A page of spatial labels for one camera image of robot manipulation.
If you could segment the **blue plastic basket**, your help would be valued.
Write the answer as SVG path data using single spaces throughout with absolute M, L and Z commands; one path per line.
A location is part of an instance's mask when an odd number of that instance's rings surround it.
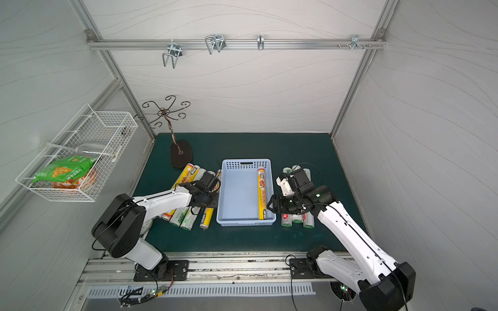
M 274 194 L 269 159 L 225 159 L 221 168 L 221 188 L 216 221 L 223 227 L 273 225 L 277 217 L 268 211 L 260 218 L 260 186 L 266 201 Z

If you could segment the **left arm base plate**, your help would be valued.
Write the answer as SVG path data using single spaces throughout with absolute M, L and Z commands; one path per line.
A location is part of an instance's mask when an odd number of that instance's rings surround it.
M 133 281 L 154 282 L 154 281 L 186 281 L 189 269 L 188 260 L 161 261 L 157 267 L 147 270 L 142 265 L 136 264 L 136 272 Z

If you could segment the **yellow wrap roll chef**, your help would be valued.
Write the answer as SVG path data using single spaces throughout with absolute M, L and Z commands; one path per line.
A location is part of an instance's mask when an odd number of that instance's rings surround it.
M 265 169 L 258 168 L 258 214 L 259 220 L 267 219 L 267 193 L 266 193 L 266 178 Z

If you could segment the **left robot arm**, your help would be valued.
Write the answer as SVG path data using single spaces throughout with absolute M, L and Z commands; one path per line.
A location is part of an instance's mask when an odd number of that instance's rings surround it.
M 178 183 L 171 190 L 148 196 L 120 194 L 92 228 L 96 242 L 113 258 L 126 258 L 152 272 L 164 270 L 168 257 L 141 237 L 145 222 L 183 207 L 216 208 L 219 178 L 205 173 L 199 180 Z

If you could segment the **white red wrap roll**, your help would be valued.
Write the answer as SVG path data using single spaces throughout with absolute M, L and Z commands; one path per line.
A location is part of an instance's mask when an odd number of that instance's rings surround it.
M 211 174 L 211 175 L 215 176 L 214 171 L 203 171 L 202 175 L 198 175 L 194 178 L 194 181 L 200 180 L 201 177 L 204 177 L 207 174 Z M 187 212 L 184 216 L 184 219 L 183 219 L 180 227 L 184 230 L 187 230 L 187 231 L 192 230 L 192 228 L 195 224 L 195 221 L 196 221 L 198 215 L 201 214 L 201 212 L 202 212 L 202 207 L 188 207 Z

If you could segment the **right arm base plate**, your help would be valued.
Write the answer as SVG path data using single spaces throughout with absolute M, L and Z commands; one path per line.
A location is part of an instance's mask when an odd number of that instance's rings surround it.
M 332 276 L 321 272 L 317 264 L 309 259 L 290 258 L 286 260 L 286 264 L 293 279 L 332 279 Z

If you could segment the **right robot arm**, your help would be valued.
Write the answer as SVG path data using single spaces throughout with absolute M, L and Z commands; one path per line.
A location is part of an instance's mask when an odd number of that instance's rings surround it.
M 412 299 L 416 272 L 407 262 L 399 263 L 382 250 L 349 215 L 332 190 L 315 186 L 299 168 L 282 173 L 276 180 L 280 194 L 267 207 L 275 214 L 311 213 L 347 249 L 354 262 L 338 257 L 332 250 L 316 247 L 307 254 L 309 271 L 330 276 L 359 296 L 367 310 L 407 310 Z

